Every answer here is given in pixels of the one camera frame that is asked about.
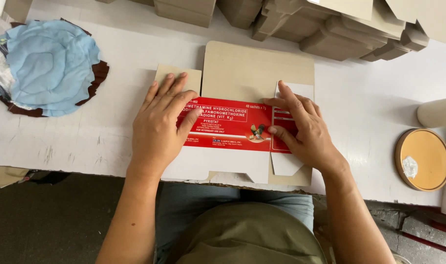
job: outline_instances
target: red label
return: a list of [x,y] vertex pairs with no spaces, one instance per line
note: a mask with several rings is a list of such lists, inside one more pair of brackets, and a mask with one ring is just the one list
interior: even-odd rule
[[272,109],[265,104],[199,97],[187,103],[178,117],[179,126],[192,109],[203,112],[184,146],[241,150],[270,150]]
[[[295,121],[289,112],[274,107],[272,117],[273,125],[282,126],[286,128],[293,136],[296,136],[298,133],[298,128],[296,127]],[[270,151],[278,153],[291,153],[288,146],[278,137],[273,137]]]

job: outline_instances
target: fingernail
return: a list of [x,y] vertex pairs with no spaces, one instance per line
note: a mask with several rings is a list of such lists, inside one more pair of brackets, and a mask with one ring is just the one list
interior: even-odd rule
[[277,133],[277,129],[274,128],[273,126],[269,127],[269,128],[268,128],[268,131],[269,131],[270,133],[272,133],[272,134],[276,134],[276,133]]

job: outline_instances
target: olive green shirt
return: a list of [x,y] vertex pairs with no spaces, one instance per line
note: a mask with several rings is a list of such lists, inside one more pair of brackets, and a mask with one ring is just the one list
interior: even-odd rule
[[217,206],[199,216],[167,264],[325,264],[313,233],[285,211],[258,202]]

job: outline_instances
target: beige cylinder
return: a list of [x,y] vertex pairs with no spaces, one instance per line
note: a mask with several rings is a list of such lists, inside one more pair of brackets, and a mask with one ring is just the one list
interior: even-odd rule
[[417,110],[417,118],[428,128],[446,127],[446,99],[423,103]]

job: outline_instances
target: person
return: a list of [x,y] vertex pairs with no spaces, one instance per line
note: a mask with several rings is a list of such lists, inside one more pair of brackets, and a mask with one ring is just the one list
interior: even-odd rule
[[[169,74],[161,87],[154,81],[146,94],[133,122],[124,188],[96,263],[325,263],[312,234],[309,195],[164,183],[155,227],[161,174],[202,113],[193,109],[176,127],[184,106],[198,97],[194,91],[181,92],[186,81],[186,73]],[[348,162],[331,141],[320,108],[283,81],[278,85],[280,98],[264,103],[290,111],[298,133],[293,136],[279,126],[268,131],[322,173],[337,263],[396,263]]]

